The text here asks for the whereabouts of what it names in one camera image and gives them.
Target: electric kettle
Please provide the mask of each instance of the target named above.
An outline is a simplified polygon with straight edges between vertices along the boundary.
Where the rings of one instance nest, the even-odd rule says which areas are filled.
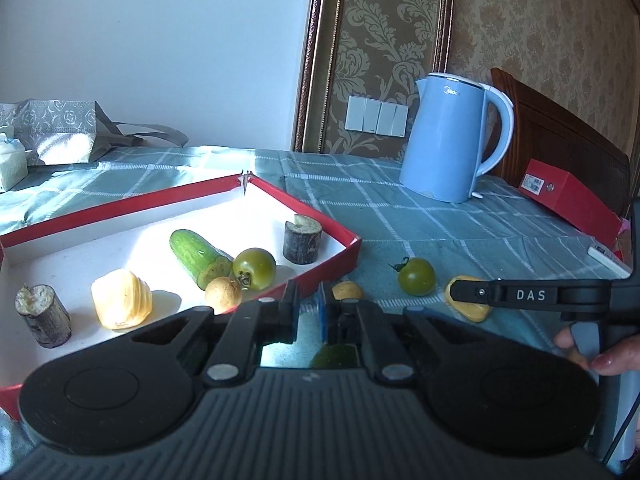
[[[513,136],[513,103],[497,88],[447,73],[415,82],[420,107],[404,154],[400,183],[442,202],[461,203],[476,180],[503,158]],[[502,131],[494,152],[481,162],[489,103],[498,108]]]

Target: gray patterned bag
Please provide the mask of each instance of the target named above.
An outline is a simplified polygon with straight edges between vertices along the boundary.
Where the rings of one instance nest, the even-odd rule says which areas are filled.
[[[140,137],[183,147],[189,138],[161,124],[132,124],[157,130],[124,135],[95,101],[37,101],[0,104],[0,126],[12,124],[27,150],[29,166],[93,162],[117,146],[143,146]]]

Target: fingernail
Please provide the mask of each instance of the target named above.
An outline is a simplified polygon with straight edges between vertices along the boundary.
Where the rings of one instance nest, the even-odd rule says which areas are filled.
[[[600,354],[596,356],[593,361],[591,361],[591,367],[593,368],[607,368],[613,359],[613,355],[610,352],[604,352],[604,354]]]

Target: green checkered tablecloth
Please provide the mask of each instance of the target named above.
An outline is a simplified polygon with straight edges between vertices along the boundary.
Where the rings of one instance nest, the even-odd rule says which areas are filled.
[[[459,274],[505,279],[615,278],[588,256],[591,237],[498,178],[479,180],[482,200],[447,204],[401,187],[400,164],[351,155],[211,146],[123,148],[94,164],[39,166],[31,168],[14,190],[0,195],[0,234],[128,196],[242,170],[253,171],[359,234],[364,241],[358,266],[346,278],[358,282],[368,298],[388,312],[423,305],[463,319],[444,303],[442,288]],[[424,298],[402,293],[387,265],[414,255],[427,258],[436,270],[439,286]],[[556,351],[552,337],[561,324],[558,314],[495,309],[481,326]],[[317,307],[308,298],[298,341],[266,348],[263,364],[305,366],[319,345]],[[3,416],[0,413],[0,472],[25,449],[20,444],[20,426],[3,424]]]

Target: wooden headboard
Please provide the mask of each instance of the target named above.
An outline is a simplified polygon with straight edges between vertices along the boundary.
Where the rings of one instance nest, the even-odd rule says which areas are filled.
[[[569,171],[619,216],[627,216],[630,168],[625,153],[551,99],[492,68],[494,86],[514,105],[513,140],[491,174],[518,187],[532,158]],[[496,124],[485,149],[487,157],[500,134]]]

